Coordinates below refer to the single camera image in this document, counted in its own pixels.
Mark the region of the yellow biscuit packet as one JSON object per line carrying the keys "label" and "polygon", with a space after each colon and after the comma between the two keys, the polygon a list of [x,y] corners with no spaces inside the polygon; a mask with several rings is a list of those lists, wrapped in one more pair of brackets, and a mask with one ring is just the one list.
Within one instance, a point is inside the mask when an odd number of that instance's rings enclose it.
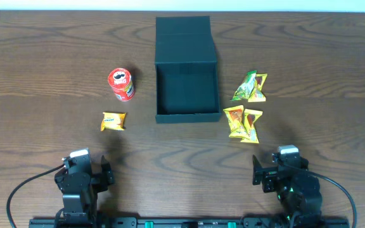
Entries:
{"label": "yellow biscuit packet", "polygon": [[101,131],[104,131],[105,129],[124,130],[125,117],[126,113],[103,112]]}

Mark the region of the red Pringles can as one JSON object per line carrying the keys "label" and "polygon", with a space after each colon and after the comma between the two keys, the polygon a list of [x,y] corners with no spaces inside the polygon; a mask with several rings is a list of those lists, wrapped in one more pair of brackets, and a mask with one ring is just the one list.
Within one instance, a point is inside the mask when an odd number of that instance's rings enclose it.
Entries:
{"label": "red Pringles can", "polygon": [[114,69],[108,76],[108,84],[118,100],[129,101],[134,97],[132,77],[125,68]]}

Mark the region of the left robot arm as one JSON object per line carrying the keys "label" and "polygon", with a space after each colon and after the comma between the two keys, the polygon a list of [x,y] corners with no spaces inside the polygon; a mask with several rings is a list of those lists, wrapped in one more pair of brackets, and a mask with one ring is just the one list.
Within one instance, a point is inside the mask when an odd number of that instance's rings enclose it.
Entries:
{"label": "left robot arm", "polygon": [[63,197],[63,208],[54,219],[54,227],[110,227],[110,219],[98,211],[98,193],[115,183],[112,168],[104,156],[101,171],[93,173],[87,148],[70,153],[54,181]]}

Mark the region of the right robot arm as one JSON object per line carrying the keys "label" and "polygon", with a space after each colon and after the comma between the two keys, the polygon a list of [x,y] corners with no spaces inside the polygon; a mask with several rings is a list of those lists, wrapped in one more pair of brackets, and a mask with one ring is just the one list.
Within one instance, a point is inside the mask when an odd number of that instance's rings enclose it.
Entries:
{"label": "right robot arm", "polygon": [[323,197],[319,180],[308,174],[309,162],[294,145],[278,147],[272,154],[275,167],[262,167],[252,157],[253,185],[261,185],[264,193],[275,192],[284,214],[273,217],[269,227],[314,227],[321,221]]}

